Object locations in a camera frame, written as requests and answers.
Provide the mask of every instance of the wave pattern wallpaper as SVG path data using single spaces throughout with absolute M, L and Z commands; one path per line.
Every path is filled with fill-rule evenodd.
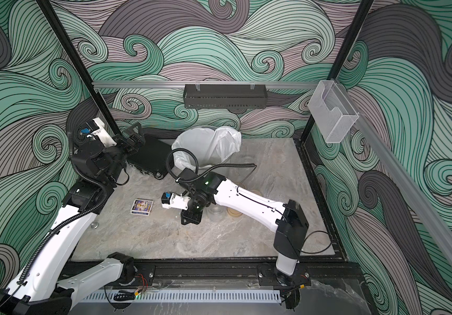
M 360 0 L 52 0 L 96 80 L 325 79 Z M 395 3 L 382 0 L 378 6 Z M 160 138 L 228 125 L 246 138 L 298 137 L 313 91 L 269 91 L 266 109 L 186 109 L 183 90 L 104 89 L 121 129 Z
M 98 112 L 67 60 L 34 0 L 0 0 L 0 287 L 76 181 L 66 127 Z
M 452 0 L 370 12 L 338 79 L 452 230 Z M 309 141 L 346 253 L 382 314 L 452 314 L 452 267 L 353 128 Z

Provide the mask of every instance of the gray marble floor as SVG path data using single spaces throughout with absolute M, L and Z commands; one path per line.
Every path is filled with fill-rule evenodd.
M 292 139 L 242 139 L 241 151 L 230 162 L 241 163 L 252 156 L 258 165 L 246 181 L 247 189 L 256 189 L 272 200 L 290 198 L 298 201 L 310 224 L 308 233 L 325 230 L 322 217 Z M 233 181 L 243 178 L 244 170 L 223 169 Z M 163 180 L 128 169 L 130 181 L 119 186 L 109 198 L 96 221 L 96 229 L 88 229 L 74 252 L 74 261 L 104 259 L 119 251 L 139 259 L 206 258 L 239 256 L 276 256 L 274 234 L 254 219 L 242 215 L 225 215 L 211 222 L 205 213 L 199 225 L 181 225 L 179 210 L 164 209 L 161 194 L 183 191 L 167 175 Z M 125 180 L 122 174 L 119 181 Z M 154 200 L 149 216 L 130 214 L 136 198 Z M 315 233 L 305 243 L 304 251 L 318 251 L 329 244 L 324 233 Z M 332 248 L 320 255 L 333 255 Z

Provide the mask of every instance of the trash bin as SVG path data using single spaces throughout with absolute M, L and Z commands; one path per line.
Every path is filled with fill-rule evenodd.
M 226 162 L 233 153 L 240 151 L 241 144 L 242 134 L 231 127 L 202 126 L 181 133 L 172 144 L 172 150 L 188 149 L 203 169 Z M 174 153 L 174 163 L 180 170 L 195 168 L 193 158 L 182 151 Z

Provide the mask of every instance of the black frame pole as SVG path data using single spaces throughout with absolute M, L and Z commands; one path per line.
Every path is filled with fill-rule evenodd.
M 49 2 L 49 0 L 36 0 L 36 2 L 39 5 L 40 10 L 46 17 L 46 20 L 48 21 L 49 25 L 56 34 L 56 37 L 58 37 L 58 40 L 63 46 L 63 49 L 65 50 L 70 60 L 72 61 L 72 65 L 75 67 L 77 73 L 79 74 L 79 77 L 83 80 L 84 84 L 86 85 L 86 88 L 90 92 L 93 101 L 95 101 L 95 103 L 98 106 L 98 109 L 105 117 L 105 120 L 107 121 L 107 124 L 109 125 L 110 129 L 112 130 L 112 132 L 114 132 L 114 134 L 121 134 L 121 130 L 119 129 L 118 124 L 114 120 L 114 117 L 112 117 L 112 114 L 109 111 L 109 108 L 107 107 L 107 104 L 105 103 L 102 95 L 99 92 L 95 91 L 95 88 L 93 87 L 92 84 L 93 80 L 91 79 L 90 73 L 88 73 L 88 70 L 83 65 L 81 58 L 79 57 L 79 54 L 75 50 L 72 41 L 68 37 L 67 32 L 65 31 L 65 28 L 63 27 L 62 23 L 58 19 L 58 16 L 56 15 L 55 10 L 51 6 L 51 3 Z
M 345 63 L 346 58 L 349 56 L 350 50 L 354 46 L 355 39 L 357 38 L 359 32 L 361 31 L 362 24 L 364 23 L 366 16 L 368 16 L 368 12 L 370 11 L 373 2 L 374 0 L 362 0 L 361 3 L 359 4 L 357 13 L 355 13 L 354 19 L 352 20 L 352 23 L 349 26 L 347 34 L 345 35 L 345 40 L 343 41 L 343 44 L 340 47 L 340 51 L 336 56 L 336 60 L 334 61 L 333 66 L 331 67 L 331 70 L 329 71 L 326 80 L 333 80 L 338 77 L 341 67 Z M 301 137 L 299 138 L 301 142 L 305 143 L 308 135 L 310 134 L 310 131 L 312 130 L 314 123 L 315 123 L 314 118 L 310 116 L 310 118 L 307 121 L 307 124 L 305 125 L 305 129 L 303 129 Z

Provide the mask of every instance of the aluminum rail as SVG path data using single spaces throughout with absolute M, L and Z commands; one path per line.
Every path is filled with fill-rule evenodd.
M 186 84 L 249 84 L 265 85 L 267 89 L 314 90 L 319 81 L 150 81 L 105 80 L 93 81 L 95 89 L 184 89 Z

